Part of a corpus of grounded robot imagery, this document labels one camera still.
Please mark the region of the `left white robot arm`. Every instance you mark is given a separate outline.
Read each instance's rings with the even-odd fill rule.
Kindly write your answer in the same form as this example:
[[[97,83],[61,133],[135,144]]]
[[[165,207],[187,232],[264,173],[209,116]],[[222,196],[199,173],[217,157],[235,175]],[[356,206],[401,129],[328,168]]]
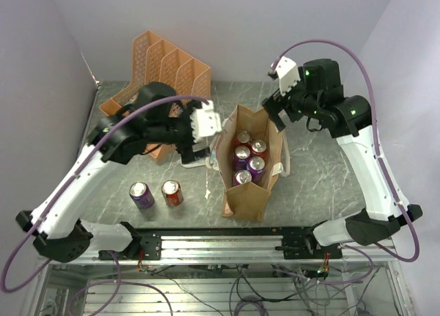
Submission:
[[[20,212],[16,221],[48,260],[68,263],[88,251],[112,251],[134,260],[146,250],[142,235],[128,222],[104,225],[80,219],[87,198],[113,171],[145,154],[149,144],[174,145],[188,163],[196,159],[194,145],[220,131],[212,101],[177,95],[162,82],[144,85],[133,102],[97,123],[48,199],[32,211]]]

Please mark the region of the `burlap canvas tote bag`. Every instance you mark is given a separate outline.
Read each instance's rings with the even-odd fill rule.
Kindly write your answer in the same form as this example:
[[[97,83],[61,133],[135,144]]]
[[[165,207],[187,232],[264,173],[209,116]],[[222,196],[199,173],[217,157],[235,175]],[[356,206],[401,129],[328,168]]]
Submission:
[[[223,123],[213,153],[225,189],[221,215],[262,222],[274,184],[290,172],[285,134],[263,109],[239,104]]]

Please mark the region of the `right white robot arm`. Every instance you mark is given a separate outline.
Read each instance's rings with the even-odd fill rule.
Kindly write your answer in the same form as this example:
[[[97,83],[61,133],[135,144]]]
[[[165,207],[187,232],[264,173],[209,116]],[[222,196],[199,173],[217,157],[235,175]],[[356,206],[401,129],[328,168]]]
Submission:
[[[344,96],[336,61],[324,58],[298,66],[283,56],[270,76],[278,79],[279,88],[262,106],[278,131],[285,129],[281,112],[291,122],[317,120],[346,155],[364,197],[358,213],[313,227],[302,246],[309,257],[320,257],[336,243],[377,244],[422,216],[421,206],[410,203],[396,184],[373,127],[369,101]]]

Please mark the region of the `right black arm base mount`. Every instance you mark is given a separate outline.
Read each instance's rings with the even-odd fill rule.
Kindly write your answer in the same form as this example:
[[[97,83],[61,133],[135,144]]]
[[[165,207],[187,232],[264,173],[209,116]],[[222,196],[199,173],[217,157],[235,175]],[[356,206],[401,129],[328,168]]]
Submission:
[[[333,260],[343,257],[338,244],[321,246],[311,236],[283,236],[281,244],[274,249],[283,252],[286,260],[323,260],[325,256]]]

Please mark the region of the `red cola can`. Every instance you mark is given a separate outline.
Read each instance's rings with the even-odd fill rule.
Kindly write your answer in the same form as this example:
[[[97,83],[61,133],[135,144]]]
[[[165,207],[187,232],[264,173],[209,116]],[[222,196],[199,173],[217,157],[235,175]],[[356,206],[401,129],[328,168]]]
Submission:
[[[255,139],[250,144],[251,156],[261,157],[266,159],[267,157],[267,144],[261,139]]]
[[[238,131],[236,133],[234,138],[234,148],[237,148],[239,146],[250,148],[251,143],[252,139],[248,131]]]
[[[178,181],[168,180],[162,184],[162,195],[164,200],[169,207],[177,207],[181,205],[184,201],[182,188]]]

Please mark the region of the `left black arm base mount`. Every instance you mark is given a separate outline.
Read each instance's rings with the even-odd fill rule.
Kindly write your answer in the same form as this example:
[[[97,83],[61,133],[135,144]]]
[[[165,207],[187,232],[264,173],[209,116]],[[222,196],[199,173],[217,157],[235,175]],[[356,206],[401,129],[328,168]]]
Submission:
[[[159,260],[162,254],[162,239],[154,233],[141,233],[124,251],[114,251],[119,261]]]

